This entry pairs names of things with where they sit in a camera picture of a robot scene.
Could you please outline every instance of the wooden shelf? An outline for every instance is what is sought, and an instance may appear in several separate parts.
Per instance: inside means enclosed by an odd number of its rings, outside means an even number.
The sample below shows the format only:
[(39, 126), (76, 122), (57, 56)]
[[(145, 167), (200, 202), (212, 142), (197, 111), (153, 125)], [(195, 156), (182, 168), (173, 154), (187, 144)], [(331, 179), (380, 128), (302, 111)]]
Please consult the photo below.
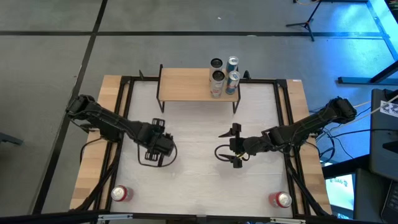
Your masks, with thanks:
[(221, 96), (212, 97), (209, 68), (163, 68), (160, 72), (160, 101), (239, 101), (238, 91), (232, 95), (225, 93), (226, 82)]

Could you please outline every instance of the red can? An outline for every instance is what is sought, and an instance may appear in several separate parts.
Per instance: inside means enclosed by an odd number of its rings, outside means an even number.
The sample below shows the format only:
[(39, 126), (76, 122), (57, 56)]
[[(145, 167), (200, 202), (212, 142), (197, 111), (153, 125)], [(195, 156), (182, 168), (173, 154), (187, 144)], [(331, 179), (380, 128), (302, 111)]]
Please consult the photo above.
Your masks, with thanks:
[(287, 192), (276, 192), (268, 196), (269, 203), (276, 208), (288, 208), (292, 204), (292, 197)]
[(111, 197), (115, 202), (128, 202), (132, 199), (132, 189), (123, 185), (116, 186), (111, 192)]

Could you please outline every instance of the can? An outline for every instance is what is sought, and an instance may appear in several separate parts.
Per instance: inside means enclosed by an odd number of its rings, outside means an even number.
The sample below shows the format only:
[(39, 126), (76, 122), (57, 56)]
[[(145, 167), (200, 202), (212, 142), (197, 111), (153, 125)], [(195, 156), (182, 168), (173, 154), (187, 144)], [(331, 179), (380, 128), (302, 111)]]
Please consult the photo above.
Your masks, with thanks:
[(215, 71), (211, 76), (210, 93), (214, 98), (219, 98), (223, 91), (225, 75), (222, 71)]
[(229, 74), (232, 71), (236, 71), (238, 69), (239, 59), (235, 56), (230, 56), (226, 63), (226, 73)]
[(275, 208), (288, 208), (292, 204), (292, 197), (287, 192), (276, 192), (268, 196), (269, 203)]
[(211, 76), (215, 71), (221, 71), (223, 69), (223, 61), (219, 58), (214, 58), (210, 62), (210, 73), (209, 73), (209, 83), (211, 83)]
[(123, 185), (116, 186), (111, 192), (111, 197), (115, 202), (128, 202), (132, 199), (132, 189)]
[(228, 74), (228, 80), (226, 81), (225, 89), (227, 94), (234, 94), (235, 89), (238, 87), (240, 77), (241, 74), (237, 71), (232, 71)]

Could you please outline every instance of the wooden table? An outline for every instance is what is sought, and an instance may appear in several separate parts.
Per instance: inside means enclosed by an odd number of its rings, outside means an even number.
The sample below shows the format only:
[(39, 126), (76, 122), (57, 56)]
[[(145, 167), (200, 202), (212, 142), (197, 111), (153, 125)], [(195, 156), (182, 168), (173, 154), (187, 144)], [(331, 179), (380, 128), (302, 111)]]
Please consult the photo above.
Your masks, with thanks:
[[(118, 96), (121, 76), (105, 75), (99, 92), (98, 103), (111, 111), (114, 111), (116, 98)], [(298, 121), (309, 115), (307, 100), (305, 99), (304, 89), (301, 80), (287, 80), (289, 91), (290, 104), (293, 113), (294, 121)], [(124, 91), (122, 103), (120, 108), (120, 115), (124, 111), (127, 91)], [(287, 112), (284, 93), (282, 88), (279, 88), (279, 95), (282, 104), (282, 114), (284, 120), (287, 121)], [(87, 141), (99, 138), (98, 131), (89, 133)], [(308, 142), (315, 144), (314, 139), (308, 139)], [(113, 144), (111, 160), (113, 159), (116, 144)], [(80, 170), (75, 184), (75, 190), (70, 203), (70, 208), (76, 208), (84, 199), (90, 194), (95, 185), (98, 183), (101, 173), (101, 166), (103, 164), (104, 153), (106, 148), (106, 141), (100, 140), (86, 147), (81, 162)], [(322, 206), (322, 208), (331, 213), (329, 199), (326, 192), (325, 180), (323, 178), (322, 168), (319, 162), (318, 151), (308, 144), (304, 144), (300, 150), (300, 157), (302, 161), (302, 168), (305, 177), (305, 183), (315, 200)], [(109, 181), (104, 186), (103, 196), (99, 208), (105, 208), (105, 201), (108, 194)], [(303, 213), (302, 199), (300, 189), (295, 185), (295, 192), (298, 204), (299, 213)]]

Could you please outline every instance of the tripod stand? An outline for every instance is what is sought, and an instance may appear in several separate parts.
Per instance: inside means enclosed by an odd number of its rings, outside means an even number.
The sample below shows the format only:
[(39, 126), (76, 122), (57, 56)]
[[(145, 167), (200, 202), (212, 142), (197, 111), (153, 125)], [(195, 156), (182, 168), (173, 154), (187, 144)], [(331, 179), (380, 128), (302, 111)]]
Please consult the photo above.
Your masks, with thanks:
[(321, 4), (322, 0), (318, 1), (317, 6), (315, 7), (315, 9), (312, 11), (310, 18), (306, 21), (306, 22), (299, 22), (296, 24), (287, 24), (286, 27), (291, 27), (291, 26), (300, 26), (300, 27), (304, 27), (306, 28), (306, 30), (308, 30), (310, 32), (310, 36), (311, 36), (311, 40), (315, 41), (315, 39), (313, 38), (313, 34), (311, 31), (311, 27), (310, 27), (310, 22), (313, 21), (312, 17), (315, 14), (315, 12), (317, 11), (319, 5)]

